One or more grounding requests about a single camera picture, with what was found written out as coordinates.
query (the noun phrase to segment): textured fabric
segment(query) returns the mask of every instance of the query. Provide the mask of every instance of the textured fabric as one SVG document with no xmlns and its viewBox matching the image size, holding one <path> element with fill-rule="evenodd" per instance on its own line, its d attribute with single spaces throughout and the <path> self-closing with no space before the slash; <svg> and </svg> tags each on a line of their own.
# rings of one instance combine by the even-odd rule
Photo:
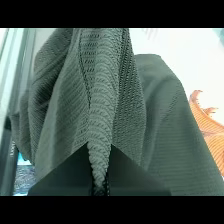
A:
<svg viewBox="0 0 224 224">
<path fill-rule="evenodd" d="M 182 84 L 160 56 L 137 55 L 136 63 L 147 111 L 142 166 L 172 195 L 224 196 L 224 182 Z"/>
<path fill-rule="evenodd" d="M 141 163 L 145 105 L 129 31 L 59 28 L 35 58 L 13 136 L 37 180 L 88 142 L 102 187 L 111 144 Z"/>
</svg>

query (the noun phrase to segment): orange object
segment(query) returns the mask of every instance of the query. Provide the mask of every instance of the orange object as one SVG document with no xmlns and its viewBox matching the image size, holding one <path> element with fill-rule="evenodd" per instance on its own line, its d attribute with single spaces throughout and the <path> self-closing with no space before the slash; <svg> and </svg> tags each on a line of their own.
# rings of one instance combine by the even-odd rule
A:
<svg viewBox="0 0 224 224">
<path fill-rule="evenodd" d="M 190 107 L 201 130 L 208 148 L 224 176 L 224 126 L 211 118 L 217 108 L 202 109 L 198 102 L 201 90 L 195 90 L 190 96 Z"/>
</svg>

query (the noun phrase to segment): orange pattern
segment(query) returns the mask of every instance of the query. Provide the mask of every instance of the orange pattern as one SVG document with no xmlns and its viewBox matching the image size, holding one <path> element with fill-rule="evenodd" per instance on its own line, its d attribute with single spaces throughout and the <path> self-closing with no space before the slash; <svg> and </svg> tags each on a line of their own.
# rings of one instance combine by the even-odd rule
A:
<svg viewBox="0 0 224 224">
<path fill-rule="evenodd" d="M 192 93 L 190 107 L 221 175 L 224 176 L 224 126 L 210 117 L 210 113 L 213 113 L 215 108 L 202 109 L 200 107 L 198 95 L 201 92 L 195 90 Z"/>
</svg>

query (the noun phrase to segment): gray fabric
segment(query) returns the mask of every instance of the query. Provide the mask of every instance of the gray fabric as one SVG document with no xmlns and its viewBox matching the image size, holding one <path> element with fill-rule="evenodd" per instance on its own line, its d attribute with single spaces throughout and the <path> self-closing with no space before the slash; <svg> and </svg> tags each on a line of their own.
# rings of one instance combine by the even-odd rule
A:
<svg viewBox="0 0 224 224">
<path fill-rule="evenodd" d="M 11 120 L 37 180 L 86 142 L 99 189 L 111 144 L 141 163 L 146 114 L 128 29 L 59 28 L 37 54 L 34 73 Z"/>
<path fill-rule="evenodd" d="M 146 102 L 142 166 L 172 195 L 224 195 L 224 182 L 184 89 L 158 55 L 135 56 Z"/>
</svg>

